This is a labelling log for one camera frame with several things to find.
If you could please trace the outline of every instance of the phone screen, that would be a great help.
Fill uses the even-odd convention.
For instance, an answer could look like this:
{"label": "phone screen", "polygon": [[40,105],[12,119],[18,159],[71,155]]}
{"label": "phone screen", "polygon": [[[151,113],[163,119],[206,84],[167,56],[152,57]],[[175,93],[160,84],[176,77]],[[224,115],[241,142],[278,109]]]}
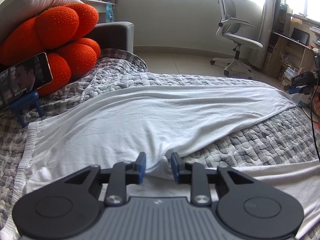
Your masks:
{"label": "phone screen", "polygon": [[0,109],[52,82],[45,52],[28,58],[0,74]]}

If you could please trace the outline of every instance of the blue phone stand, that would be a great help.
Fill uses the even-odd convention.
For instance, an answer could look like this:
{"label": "blue phone stand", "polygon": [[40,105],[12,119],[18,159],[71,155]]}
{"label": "blue phone stand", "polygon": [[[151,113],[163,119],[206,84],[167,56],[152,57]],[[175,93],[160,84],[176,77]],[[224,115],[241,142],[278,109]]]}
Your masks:
{"label": "blue phone stand", "polygon": [[13,112],[17,116],[17,119],[23,128],[25,128],[27,126],[21,117],[23,115],[23,111],[22,111],[23,108],[25,108],[31,104],[35,104],[36,109],[37,109],[40,117],[43,116],[43,111],[40,108],[40,104],[39,104],[38,99],[39,99],[38,91],[34,90],[34,91],[31,91],[30,93],[26,94],[25,96],[19,98],[18,100],[16,100],[12,104],[10,104],[11,112]]}

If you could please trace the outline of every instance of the chair armrest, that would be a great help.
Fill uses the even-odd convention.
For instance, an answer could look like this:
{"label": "chair armrest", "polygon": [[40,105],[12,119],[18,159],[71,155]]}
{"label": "chair armrest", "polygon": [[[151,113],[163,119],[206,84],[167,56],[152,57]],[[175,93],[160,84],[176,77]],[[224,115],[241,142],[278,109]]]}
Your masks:
{"label": "chair armrest", "polygon": [[227,19],[225,21],[221,21],[221,23],[223,25],[228,25],[228,24],[231,24],[231,23],[242,23],[242,24],[246,24],[246,23],[250,23],[248,21],[244,21],[244,20],[240,20],[240,19],[236,19],[236,18],[230,18],[230,19]]}
{"label": "chair armrest", "polygon": [[85,36],[95,40],[102,49],[123,49],[133,53],[134,25],[129,22],[98,23]]}
{"label": "chair armrest", "polygon": [[248,24],[250,22],[245,21],[245,20],[236,19],[236,18],[231,18],[231,19],[227,19],[227,20],[219,22],[219,27],[224,27],[225,25],[229,25],[231,23],[241,23],[242,25],[248,25],[248,26],[256,28],[256,26]]}
{"label": "chair armrest", "polygon": [[257,26],[254,26],[254,25],[251,25],[251,24],[246,24],[246,23],[241,23],[241,25],[247,25],[247,26],[250,26],[250,27],[253,27],[253,28],[257,28]]}

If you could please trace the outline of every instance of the gray mesh chair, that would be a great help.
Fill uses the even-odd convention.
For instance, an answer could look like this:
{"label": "gray mesh chair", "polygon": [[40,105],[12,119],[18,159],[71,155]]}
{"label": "gray mesh chair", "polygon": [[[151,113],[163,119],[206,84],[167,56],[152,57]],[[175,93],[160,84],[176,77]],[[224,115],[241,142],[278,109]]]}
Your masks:
{"label": "gray mesh chair", "polygon": [[211,65],[214,65],[216,62],[227,63],[228,66],[224,69],[224,75],[227,77],[230,75],[229,70],[233,70],[235,72],[246,73],[249,75],[249,79],[252,79],[251,68],[239,61],[240,47],[241,45],[245,45],[251,49],[262,49],[263,46],[257,41],[236,35],[235,33],[243,25],[248,25],[254,28],[256,28],[256,26],[250,25],[249,22],[236,18],[236,7],[232,0],[219,0],[219,4],[222,19],[219,22],[219,29],[216,36],[219,40],[232,40],[236,44],[236,48],[234,49],[236,55],[234,58],[214,58],[210,63]]}

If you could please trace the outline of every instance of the quilted blanket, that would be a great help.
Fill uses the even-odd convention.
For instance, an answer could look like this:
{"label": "quilted blanket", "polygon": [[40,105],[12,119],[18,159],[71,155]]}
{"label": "quilted blanket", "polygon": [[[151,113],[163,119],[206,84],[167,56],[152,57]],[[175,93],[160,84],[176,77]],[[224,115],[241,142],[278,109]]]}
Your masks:
{"label": "quilted blanket", "polygon": [[[40,104],[45,117],[50,118],[101,93],[117,89],[135,86],[240,84],[261,85],[257,81],[242,79],[148,73],[146,64],[139,57],[122,50],[105,49],[87,76],[41,98]],[[25,113],[25,122],[40,120],[33,106],[26,109]],[[27,140],[27,130],[27,127],[21,128],[8,109],[0,111],[0,229],[17,201],[12,198],[12,192]],[[217,167],[222,163],[234,167],[298,163],[316,158],[310,121],[298,109],[292,108],[250,128],[232,133],[184,157],[184,160],[199,162],[206,167]],[[305,239],[320,239],[320,227],[313,228]]]}

